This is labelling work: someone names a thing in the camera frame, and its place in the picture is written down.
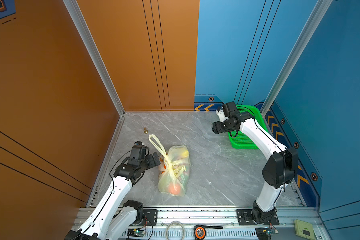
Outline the green plastic mesh basket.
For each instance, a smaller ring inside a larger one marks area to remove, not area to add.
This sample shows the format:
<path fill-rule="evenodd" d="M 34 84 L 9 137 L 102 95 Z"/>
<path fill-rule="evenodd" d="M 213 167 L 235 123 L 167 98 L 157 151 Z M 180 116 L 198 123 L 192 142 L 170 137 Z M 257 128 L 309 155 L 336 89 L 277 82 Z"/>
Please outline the green plastic mesh basket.
<path fill-rule="evenodd" d="M 228 133 L 229 140 L 234 149 L 253 150 L 258 149 L 258 143 L 261 140 L 269 140 L 265 137 L 265 133 L 269 133 L 266 123 L 261 116 L 260 110 L 254 106 L 249 105 L 236 105 L 240 113 L 249 113 L 255 117 L 256 123 L 253 123 L 254 119 L 251 119 L 251 123 L 243 123 L 243 126 L 238 130 L 238 134 L 234 136 L 236 130 L 232 132 L 232 135 Z"/>

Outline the yellowish translucent plastic bag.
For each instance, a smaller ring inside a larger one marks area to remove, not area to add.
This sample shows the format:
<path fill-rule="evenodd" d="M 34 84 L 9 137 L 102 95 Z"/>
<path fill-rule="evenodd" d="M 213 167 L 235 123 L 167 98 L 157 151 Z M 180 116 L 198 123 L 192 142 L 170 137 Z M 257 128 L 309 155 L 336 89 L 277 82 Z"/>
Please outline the yellowish translucent plastic bag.
<path fill-rule="evenodd" d="M 183 197 L 190 177 L 190 153 L 186 146 L 172 146 L 165 150 L 155 135 L 149 135 L 149 141 L 159 154 L 159 182 L 160 193 Z"/>

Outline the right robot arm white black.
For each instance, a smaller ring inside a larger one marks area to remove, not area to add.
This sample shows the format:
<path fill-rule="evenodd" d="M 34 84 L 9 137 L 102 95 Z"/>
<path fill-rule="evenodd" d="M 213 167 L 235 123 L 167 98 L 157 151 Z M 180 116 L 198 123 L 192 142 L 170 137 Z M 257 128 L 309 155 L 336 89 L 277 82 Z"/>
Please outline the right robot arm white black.
<path fill-rule="evenodd" d="M 234 102 L 222 105 L 216 113 L 220 119 L 213 123 L 212 130 L 216 135 L 241 132 L 268 160 L 262 170 L 265 183 L 261 193 L 254 201 L 252 210 L 242 218 L 248 225 L 278 225 L 276 203 L 297 174 L 298 151 L 278 142 L 260 126 L 251 110 L 240 112 Z"/>

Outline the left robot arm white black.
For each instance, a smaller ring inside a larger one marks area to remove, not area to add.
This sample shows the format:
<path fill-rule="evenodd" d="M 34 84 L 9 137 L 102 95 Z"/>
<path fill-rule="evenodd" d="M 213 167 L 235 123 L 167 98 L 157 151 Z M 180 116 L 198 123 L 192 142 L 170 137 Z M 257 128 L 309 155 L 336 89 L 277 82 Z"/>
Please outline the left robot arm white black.
<path fill-rule="evenodd" d="M 66 240 L 117 240 L 131 225 L 143 221 L 144 207 L 137 201 L 127 201 L 118 212 L 122 201 L 138 183 L 146 170 L 160 165 L 160 157 L 137 141 L 111 175 L 111 183 L 95 210 L 77 231 L 70 230 Z"/>

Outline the green circuit board left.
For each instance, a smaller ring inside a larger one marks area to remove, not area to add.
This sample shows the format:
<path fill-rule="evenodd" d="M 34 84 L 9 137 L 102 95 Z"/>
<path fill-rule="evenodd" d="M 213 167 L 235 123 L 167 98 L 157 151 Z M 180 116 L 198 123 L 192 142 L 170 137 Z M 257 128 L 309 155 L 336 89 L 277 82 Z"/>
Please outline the green circuit board left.
<path fill-rule="evenodd" d="M 145 236 L 146 236 L 146 230 L 144 229 L 128 229 L 127 231 L 127 239 L 136 239 L 136 238 L 142 239 Z"/>

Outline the green circuit board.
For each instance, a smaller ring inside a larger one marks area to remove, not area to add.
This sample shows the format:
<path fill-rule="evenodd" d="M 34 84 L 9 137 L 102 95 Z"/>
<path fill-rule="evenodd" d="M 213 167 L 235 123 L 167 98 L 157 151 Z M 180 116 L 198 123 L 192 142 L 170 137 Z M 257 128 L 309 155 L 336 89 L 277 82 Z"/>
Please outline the green circuit board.
<path fill-rule="evenodd" d="M 128 229 L 127 231 L 127 239 L 136 239 L 136 238 L 142 239 L 145 236 L 146 236 L 146 230 L 144 229 Z"/>
<path fill-rule="evenodd" d="M 279 233 L 276 228 L 256 228 L 255 230 L 259 240 L 271 240 L 273 235 Z"/>

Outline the orange black tape measure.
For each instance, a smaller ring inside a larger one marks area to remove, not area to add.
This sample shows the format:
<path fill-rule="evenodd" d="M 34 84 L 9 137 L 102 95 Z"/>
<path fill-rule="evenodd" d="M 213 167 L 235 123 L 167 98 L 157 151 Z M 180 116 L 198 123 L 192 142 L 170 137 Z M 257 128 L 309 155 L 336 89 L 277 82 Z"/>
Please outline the orange black tape measure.
<path fill-rule="evenodd" d="M 222 230 L 223 228 L 223 226 L 196 225 L 193 229 L 195 240 L 204 240 L 207 236 L 206 229 Z"/>

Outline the green circuit board right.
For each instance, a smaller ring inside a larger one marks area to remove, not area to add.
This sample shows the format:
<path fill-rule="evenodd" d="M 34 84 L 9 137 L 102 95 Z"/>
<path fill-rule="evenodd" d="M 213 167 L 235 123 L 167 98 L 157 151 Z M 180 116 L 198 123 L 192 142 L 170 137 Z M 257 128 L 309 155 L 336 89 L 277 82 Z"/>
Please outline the green circuit board right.
<path fill-rule="evenodd" d="M 259 240 L 271 240 L 273 235 L 279 233 L 276 228 L 256 228 L 255 230 Z"/>

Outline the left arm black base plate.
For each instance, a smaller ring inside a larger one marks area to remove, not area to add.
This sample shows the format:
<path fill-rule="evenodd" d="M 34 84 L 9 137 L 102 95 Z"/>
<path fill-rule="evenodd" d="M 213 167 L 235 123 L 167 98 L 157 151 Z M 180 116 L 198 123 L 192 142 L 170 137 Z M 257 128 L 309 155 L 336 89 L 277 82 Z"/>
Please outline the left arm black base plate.
<path fill-rule="evenodd" d="M 150 222 L 153 226 L 157 225 L 158 210 L 157 209 L 143 209 L 143 218 L 139 222 L 139 226 L 143 226 L 146 221 Z"/>

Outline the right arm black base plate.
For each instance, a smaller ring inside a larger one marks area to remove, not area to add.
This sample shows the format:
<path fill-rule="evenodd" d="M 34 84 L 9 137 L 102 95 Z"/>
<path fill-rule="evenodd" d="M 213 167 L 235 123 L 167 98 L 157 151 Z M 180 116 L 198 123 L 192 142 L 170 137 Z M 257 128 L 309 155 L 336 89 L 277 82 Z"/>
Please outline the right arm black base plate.
<path fill-rule="evenodd" d="M 263 212 L 260 209 L 238 209 L 236 210 L 237 218 L 240 226 L 249 225 L 273 225 L 278 226 L 280 224 L 277 216 L 277 209 L 273 209 L 269 212 Z"/>

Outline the light green switch box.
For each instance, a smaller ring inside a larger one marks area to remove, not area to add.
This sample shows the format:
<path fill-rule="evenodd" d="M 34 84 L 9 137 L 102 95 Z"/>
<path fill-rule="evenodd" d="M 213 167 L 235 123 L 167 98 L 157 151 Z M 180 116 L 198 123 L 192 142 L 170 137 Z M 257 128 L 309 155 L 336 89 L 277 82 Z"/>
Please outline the light green switch box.
<path fill-rule="evenodd" d="M 315 240 L 313 225 L 301 220 L 294 220 L 295 232 L 298 237 Z"/>

